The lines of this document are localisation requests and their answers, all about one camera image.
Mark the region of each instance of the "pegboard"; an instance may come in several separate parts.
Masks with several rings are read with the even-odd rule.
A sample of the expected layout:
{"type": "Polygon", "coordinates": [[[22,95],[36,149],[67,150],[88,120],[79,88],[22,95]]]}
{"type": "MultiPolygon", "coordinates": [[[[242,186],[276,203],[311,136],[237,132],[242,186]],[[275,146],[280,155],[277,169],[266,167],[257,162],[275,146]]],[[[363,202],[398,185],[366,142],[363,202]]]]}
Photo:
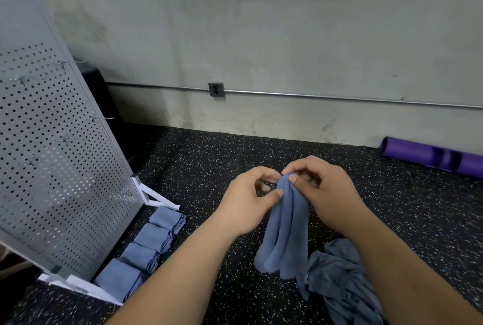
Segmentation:
{"type": "Polygon", "coordinates": [[[0,0],[0,241],[90,280],[143,201],[42,0],[0,0]]]}

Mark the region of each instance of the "folded blue towel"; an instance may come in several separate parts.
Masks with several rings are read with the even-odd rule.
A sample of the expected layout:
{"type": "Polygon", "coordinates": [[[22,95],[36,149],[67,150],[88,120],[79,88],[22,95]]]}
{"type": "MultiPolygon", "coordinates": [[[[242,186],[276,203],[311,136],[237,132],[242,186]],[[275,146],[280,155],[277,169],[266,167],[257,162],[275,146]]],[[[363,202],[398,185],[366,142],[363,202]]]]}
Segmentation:
{"type": "Polygon", "coordinates": [[[325,244],[326,254],[314,251],[305,283],[309,291],[323,295],[336,325],[383,324],[379,303],[362,260],[347,238],[325,244]]]}
{"type": "Polygon", "coordinates": [[[135,243],[150,249],[155,249],[160,254],[168,251],[172,241],[173,233],[170,230],[150,223],[145,224],[134,238],[135,243]]]}
{"type": "Polygon", "coordinates": [[[94,280],[94,283],[119,302],[125,302],[145,281],[136,268],[119,259],[111,260],[94,280]]]}
{"type": "Polygon", "coordinates": [[[284,196],[272,208],[255,256],[255,268],[261,273],[279,270],[281,279],[297,277],[301,282],[307,269],[309,204],[288,181],[288,176],[282,176],[277,184],[277,188],[284,190],[284,196]]]}
{"type": "Polygon", "coordinates": [[[149,223],[173,231],[175,235],[186,223],[186,216],[180,212],[169,209],[167,206],[160,206],[156,212],[149,217],[149,223]]]}
{"type": "Polygon", "coordinates": [[[126,247],[119,260],[151,275],[157,268],[159,257],[160,254],[156,249],[150,249],[132,242],[126,247]]]}

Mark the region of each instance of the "purple foam roller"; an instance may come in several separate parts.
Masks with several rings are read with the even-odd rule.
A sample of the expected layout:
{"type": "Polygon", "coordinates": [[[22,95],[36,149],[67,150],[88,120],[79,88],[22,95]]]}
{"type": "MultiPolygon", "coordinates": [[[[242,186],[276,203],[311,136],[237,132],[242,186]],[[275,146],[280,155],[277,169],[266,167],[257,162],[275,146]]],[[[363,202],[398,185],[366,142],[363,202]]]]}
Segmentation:
{"type": "Polygon", "coordinates": [[[477,154],[392,137],[383,139],[379,151],[383,157],[483,178],[483,156],[477,154]]]}

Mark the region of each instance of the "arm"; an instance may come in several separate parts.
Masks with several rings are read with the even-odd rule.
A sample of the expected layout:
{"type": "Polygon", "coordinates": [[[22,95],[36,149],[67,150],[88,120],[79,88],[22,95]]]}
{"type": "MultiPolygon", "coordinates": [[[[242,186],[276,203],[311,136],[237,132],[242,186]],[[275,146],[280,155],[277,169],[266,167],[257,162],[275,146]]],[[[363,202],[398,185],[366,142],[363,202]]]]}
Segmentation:
{"type": "Polygon", "coordinates": [[[277,182],[280,174],[255,167],[234,179],[214,214],[112,316],[109,325],[202,323],[226,252],[240,235],[253,230],[280,200],[283,190],[263,198],[258,182],[277,182]]]}
{"type": "Polygon", "coordinates": [[[282,171],[319,218],[357,248],[391,324],[481,324],[483,316],[366,207],[346,172],[320,158],[282,171]]]}

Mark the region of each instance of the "gray wall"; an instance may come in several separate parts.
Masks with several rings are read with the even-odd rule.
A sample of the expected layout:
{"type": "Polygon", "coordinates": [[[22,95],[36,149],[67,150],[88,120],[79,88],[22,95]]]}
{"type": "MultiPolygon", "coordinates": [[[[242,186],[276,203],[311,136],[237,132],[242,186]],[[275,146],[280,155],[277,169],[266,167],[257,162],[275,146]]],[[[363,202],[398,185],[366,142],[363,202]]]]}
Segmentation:
{"type": "MultiPolygon", "coordinates": [[[[46,0],[107,81],[483,104],[483,0],[46,0]]],[[[483,111],[112,87],[127,121],[483,153],[483,111]]]]}

